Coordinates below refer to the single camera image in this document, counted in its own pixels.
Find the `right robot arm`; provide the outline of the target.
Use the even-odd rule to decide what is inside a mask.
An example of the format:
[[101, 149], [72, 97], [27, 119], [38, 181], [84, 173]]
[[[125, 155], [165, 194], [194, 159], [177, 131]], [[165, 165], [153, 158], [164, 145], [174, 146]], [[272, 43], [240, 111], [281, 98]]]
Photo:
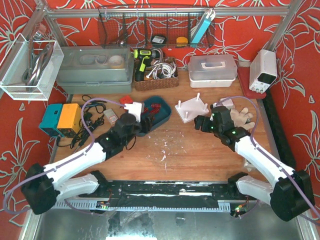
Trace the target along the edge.
[[232, 192], [269, 205], [285, 222], [315, 209], [310, 176], [304, 170], [296, 171], [284, 164], [260, 146], [252, 133], [236, 127], [225, 106], [213, 107], [210, 116], [197, 116], [194, 128], [214, 134], [223, 145], [248, 160], [266, 178], [261, 181], [240, 172], [228, 179]]

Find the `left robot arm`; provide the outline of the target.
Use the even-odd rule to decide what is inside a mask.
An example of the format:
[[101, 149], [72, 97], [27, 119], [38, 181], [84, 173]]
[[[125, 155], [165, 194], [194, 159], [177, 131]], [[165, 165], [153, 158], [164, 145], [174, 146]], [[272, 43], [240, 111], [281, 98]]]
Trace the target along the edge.
[[148, 133], [153, 121], [153, 117], [144, 116], [137, 122], [134, 115], [126, 112], [113, 127], [81, 151], [45, 166], [33, 164], [21, 186], [33, 213], [43, 214], [57, 201], [71, 197], [103, 194], [108, 189], [108, 182], [101, 172], [95, 170], [85, 176], [76, 175], [121, 153], [138, 134]]

